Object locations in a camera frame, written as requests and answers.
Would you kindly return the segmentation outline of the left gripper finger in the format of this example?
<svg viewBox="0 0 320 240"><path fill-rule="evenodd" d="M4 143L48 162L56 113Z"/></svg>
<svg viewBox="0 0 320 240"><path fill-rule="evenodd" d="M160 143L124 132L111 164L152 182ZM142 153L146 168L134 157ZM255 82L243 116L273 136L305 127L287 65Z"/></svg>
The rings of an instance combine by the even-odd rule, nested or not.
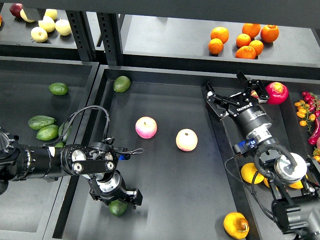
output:
<svg viewBox="0 0 320 240"><path fill-rule="evenodd" d="M101 195L96 194L92 189L89 190L89 195L92 197L94 201L101 201L104 203L106 206L110 204L110 200L107 199L106 197L103 197Z"/></svg>
<svg viewBox="0 0 320 240"><path fill-rule="evenodd" d="M119 198L123 203L129 204L134 210L142 205L143 195L138 188L124 189Z"/></svg>

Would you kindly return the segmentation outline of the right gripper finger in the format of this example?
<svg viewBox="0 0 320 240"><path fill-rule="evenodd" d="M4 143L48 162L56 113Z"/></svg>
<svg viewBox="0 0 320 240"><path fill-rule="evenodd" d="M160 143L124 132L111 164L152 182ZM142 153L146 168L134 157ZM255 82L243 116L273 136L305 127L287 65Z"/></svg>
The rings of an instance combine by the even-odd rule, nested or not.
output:
<svg viewBox="0 0 320 240"><path fill-rule="evenodd" d="M244 92L243 92L243 100L245 102L249 102L251 98L254 98L251 96L251 91L256 91L259 98L256 99L259 104L264 104L268 101L270 98L269 94L266 91L266 88L261 80L259 79L251 79L250 77L246 77L244 73L239 70L236 74L236 77L240 80L241 83L245 85Z"/></svg>
<svg viewBox="0 0 320 240"><path fill-rule="evenodd" d="M241 122L240 114L247 105L246 93L238 92L229 97L222 96L213 89L210 82L206 82L204 88L206 108L217 121L230 117L234 122Z"/></svg>

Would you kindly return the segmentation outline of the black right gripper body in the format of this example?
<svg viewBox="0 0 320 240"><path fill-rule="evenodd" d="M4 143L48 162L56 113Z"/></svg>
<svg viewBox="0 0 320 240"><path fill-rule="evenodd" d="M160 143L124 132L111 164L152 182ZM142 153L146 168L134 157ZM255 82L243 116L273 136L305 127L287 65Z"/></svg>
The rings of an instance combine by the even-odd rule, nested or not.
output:
<svg viewBox="0 0 320 240"><path fill-rule="evenodd" d="M272 120L259 104L230 105L227 112L245 139L267 140L272 137L268 130Z"/></svg>

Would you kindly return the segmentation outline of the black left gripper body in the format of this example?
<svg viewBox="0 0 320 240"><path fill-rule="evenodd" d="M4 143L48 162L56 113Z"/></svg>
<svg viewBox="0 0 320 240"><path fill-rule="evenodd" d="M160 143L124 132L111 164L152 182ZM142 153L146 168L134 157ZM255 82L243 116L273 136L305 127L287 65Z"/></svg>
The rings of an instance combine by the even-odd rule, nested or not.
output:
<svg viewBox="0 0 320 240"><path fill-rule="evenodd" d="M91 190L107 198L110 202L120 200L122 191L126 190L126 184L118 170L115 170L113 175L105 182L93 178L88 180L88 184Z"/></svg>

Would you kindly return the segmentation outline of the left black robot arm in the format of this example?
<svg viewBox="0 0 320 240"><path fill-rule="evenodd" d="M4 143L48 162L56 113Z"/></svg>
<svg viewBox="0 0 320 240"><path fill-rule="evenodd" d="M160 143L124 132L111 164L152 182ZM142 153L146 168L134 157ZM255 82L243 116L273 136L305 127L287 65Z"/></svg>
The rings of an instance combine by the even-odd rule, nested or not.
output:
<svg viewBox="0 0 320 240"><path fill-rule="evenodd" d="M44 179L56 181L64 176L84 176L90 186L89 194L95 201L109 205L113 201L140 206L143 196L139 189L127 189L117 170L119 160L142 154L143 148L128 150L114 147L114 138L107 137L108 125L100 142L89 145L54 144L30 146L18 143L19 137L5 129L0 130L0 192L3 194L12 181Z"/></svg>

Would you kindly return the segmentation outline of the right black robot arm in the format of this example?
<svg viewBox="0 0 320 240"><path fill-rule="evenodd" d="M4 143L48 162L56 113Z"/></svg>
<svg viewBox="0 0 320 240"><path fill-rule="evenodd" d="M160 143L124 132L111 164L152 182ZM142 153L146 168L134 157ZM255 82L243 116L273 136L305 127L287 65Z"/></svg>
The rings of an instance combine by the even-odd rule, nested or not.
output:
<svg viewBox="0 0 320 240"><path fill-rule="evenodd" d="M241 71L236 77L245 85L231 96L216 93L210 82L203 86L206 108L218 121L230 117L243 137L232 147L235 157L252 156L256 170L267 179L273 201L271 209L260 205L283 234L296 234L297 240L320 238L320 168L316 160L289 152L272 136L272 120L262 107L270 96L264 84L247 78Z"/></svg>

